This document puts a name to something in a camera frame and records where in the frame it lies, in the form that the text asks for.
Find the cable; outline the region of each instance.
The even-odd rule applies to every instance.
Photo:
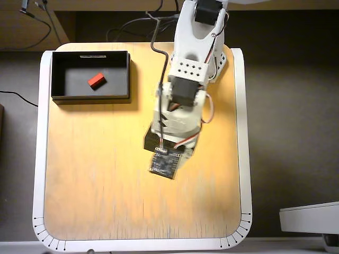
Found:
[[[157,37],[157,33],[158,33],[158,30],[159,30],[159,26],[160,26],[160,19],[153,17],[149,13],[146,13],[146,14],[151,19],[153,19],[153,20],[155,20],[157,22],[157,25],[155,27],[154,34],[153,34],[153,37],[152,37],[152,40],[151,40],[151,43],[150,43],[150,47],[152,48],[152,50],[154,52],[163,54],[165,56],[164,67],[163,67],[163,71],[162,71],[161,78],[160,78],[160,81],[159,81],[159,88],[158,88],[158,94],[159,94],[159,103],[158,103],[158,105],[159,105],[159,125],[160,125],[159,126],[160,127],[160,148],[163,149],[164,148],[164,146],[163,146],[164,133],[163,133],[163,125],[162,125],[162,118],[163,118],[163,115],[162,115],[162,93],[163,93],[163,81],[164,81],[165,71],[166,71],[166,67],[167,67],[167,64],[168,64],[168,53],[166,51],[159,50],[159,49],[156,49],[154,47],[154,42],[155,42],[155,39]]]
[[[200,125],[200,130],[199,130],[196,134],[194,134],[194,135],[192,135],[192,136],[190,136],[190,137],[188,137],[188,138],[186,138],[186,139],[183,139],[183,140],[179,141],[178,143],[176,143],[176,144],[174,145],[173,148],[174,148],[174,149],[177,149],[179,146],[183,146],[184,144],[187,144],[187,143],[191,142],[193,139],[195,139],[196,136],[199,135],[199,133],[201,132],[201,130],[202,130],[202,124]]]
[[[175,1],[175,11],[177,12],[177,14],[179,14],[179,4],[178,4],[178,0],[174,0]]]
[[[208,97],[208,99],[210,99],[210,118],[207,121],[204,121],[201,118],[201,122],[210,123],[212,121],[213,117],[214,117],[214,104],[213,104],[212,97],[208,93],[206,93],[206,97]]]
[[[56,28],[55,28],[55,25],[54,25],[54,22],[53,22],[53,20],[52,20],[52,17],[51,17],[51,15],[49,14],[49,11],[48,11],[48,9],[47,9],[47,1],[46,1],[46,0],[42,0],[42,2],[43,2],[44,10],[46,11],[46,13],[47,13],[47,15],[48,15],[48,18],[49,18],[49,20],[50,20],[50,22],[51,22],[51,24],[52,24],[52,26],[53,26],[54,33],[55,33],[55,35],[56,35],[57,38],[58,38],[59,44],[61,45],[62,43],[61,43],[60,37],[59,37],[58,32],[57,32],[57,30],[56,30]]]
[[[206,93],[206,97],[208,97],[208,98],[210,99],[210,118],[209,118],[207,121],[204,121],[204,120],[201,118],[201,127],[200,127],[200,130],[199,130],[196,134],[194,134],[194,135],[192,135],[192,136],[189,136],[188,138],[183,139],[183,140],[179,141],[178,143],[176,143],[176,144],[174,145],[174,147],[173,147],[174,149],[177,149],[179,146],[183,146],[183,145],[185,145],[185,144],[191,142],[191,141],[192,141],[193,139],[195,139],[195,137],[196,137],[197,135],[199,135],[199,133],[201,132],[201,130],[202,130],[202,124],[203,124],[203,123],[210,123],[210,122],[212,121],[212,119],[213,119],[213,117],[214,117],[214,104],[213,104],[212,97],[211,97],[208,93]]]
[[[119,28],[111,28],[110,32],[113,32],[113,31],[120,31],[120,29]],[[134,36],[138,36],[138,37],[143,37],[143,38],[146,37],[145,34],[134,33],[134,32],[131,32],[131,31],[126,31],[126,30],[121,30],[121,32],[130,34],[130,35],[134,35]]]
[[[119,28],[119,33],[117,34],[117,36],[114,38],[114,42],[116,42],[121,34],[121,32],[123,31],[124,28],[128,27],[129,25],[133,24],[134,22],[137,22],[137,21],[143,21],[143,20],[151,20],[151,18],[149,17],[140,17],[138,19],[134,19],[134,20],[131,20],[131,21],[128,21],[126,22],[124,25],[122,25],[120,28]],[[107,32],[106,32],[106,42],[109,42],[109,35],[110,33],[113,31],[113,30],[116,30],[117,28],[111,28],[111,29],[108,29]]]
[[[22,13],[25,14],[25,15],[27,15],[27,16],[29,16],[29,17],[31,17],[31,18],[33,18],[33,19],[35,19],[35,20],[37,20],[37,21],[39,21],[39,22],[41,22],[41,23],[43,23],[43,24],[45,24],[46,26],[48,26],[48,32],[47,32],[47,34],[46,34],[44,37],[42,37],[42,38],[40,39],[40,41],[34,43],[33,45],[30,45],[30,46],[27,46],[27,47],[24,47],[24,48],[10,48],[10,47],[5,47],[5,48],[0,48],[0,50],[25,50],[25,49],[30,49],[30,48],[33,48],[33,47],[35,47],[36,45],[40,44],[40,43],[41,43],[44,39],[46,39],[47,36],[50,34],[52,28],[51,28],[51,26],[50,26],[47,22],[45,22],[45,21],[39,19],[38,17],[35,17],[33,14],[31,14],[31,13],[29,13],[29,12],[22,12]]]
[[[160,31],[158,32],[158,34],[161,34],[163,33],[164,31],[166,31],[171,25],[172,23],[176,22],[177,20],[171,20],[171,21],[168,21],[168,22],[165,22],[162,26],[160,26]],[[154,30],[151,31],[148,35],[146,35],[146,39],[148,39],[148,37],[154,33]]]
[[[4,94],[15,94],[15,95],[19,96],[20,98],[22,98],[25,102],[27,102],[27,103],[29,103],[29,104],[35,106],[35,107],[38,107],[37,104],[34,104],[34,103],[28,101],[27,99],[25,99],[24,97],[22,97],[20,94],[18,94],[18,93],[16,93],[16,92],[1,91],[1,90],[0,90],[0,93],[4,93]]]
[[[215,67],[215,73],[212,77],[208,78],[208,80],[213,80],[216,78],[217,74],[218,74],[218,68],[217,68],[217,58],[214,57],[214,67]]]
[[[158,12],[163,7],[163,3],[164,3],[164,0],[160,0],[160,6],[155,11],[152,11],[151,13],[154,14]]]
[[[211,34],[212,37],[214,37],[214,39],[213,39],[213,42],[212,42],[212,46],[211,46],[211,48],[210,48],[210,50],[209,50],[209,52],[208,52],[208,54],[207,54],[207,57],[206,57],[206,59],[205,59],[205,62],[204,62],[205,64],[208,63],[209,60],[210,60],[210,57],[211,57],[212,52],[213,52],[214,43],[216,42],[216,38],[217,38],[219,35],[221,35],[221,33],[223,32],[223,30],[226,28],[226,25],[227,25],[227,22],[228,22],[228,19],[229,19],[229,13],[228,13],[227,11],[226,11],[226,15],[227,15],[227,19],[224,21],[224,26],[222,27],[222,29],[220,30],[220,32],[217,33],[217,34],[215,34],[215,33],[212,33],[212,34]]]

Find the white wire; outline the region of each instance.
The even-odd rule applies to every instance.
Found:
[[[203,119],[201,119],[201,120],[202,120],[203,123],[210,123],[213,119],[213,116],[214,116],[214,104],[213,104],[212,97],[208,93],[206,93],[206,97],[208,97],[208,99],[210,99],[210,118],[207,121],[204,121]]]

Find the red wire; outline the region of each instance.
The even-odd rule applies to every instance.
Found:
[[[174,146],[177,146],[178,144],[181,144],[181,143],[183,143],[183,142],[185,142],[185,141],[187,141],[189,139],[194,138],[196,135],[198,135],[201,132],[201,130],[202,130],[202,122],[201,122],[200,130],[196,134],[194,134],[194,135],[192,135],[192,136],[190,136],[190,137],[188,137],[188,138],[186,138],[184,140],[181,140],[180,142],[176,143]]]

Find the wooden cabinet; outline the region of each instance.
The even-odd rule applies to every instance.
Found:
[[[51,17],[62,43],[75,41],[76,11],[146,11],[154,10],[160,0],[50,0]],[[48,31],[46,25],[19,12],[21,0],[0,1],[0,48],[26,47],[39,41]],[[164,0],[163,11],[175,9],[174,0]],[[338,0],[271,0],[268,2],[240,5],[229,4],[234,10],[322,10],[339,9]],[[50,23],[47,14],[31,1],[29,12]],[[59,46],[54,31],[30,51],[56,49]]]

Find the circuit board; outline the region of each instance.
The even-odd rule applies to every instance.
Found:
[[[173,179],[180,156],[180,151],[156,147],[149,171],[153,174]]]

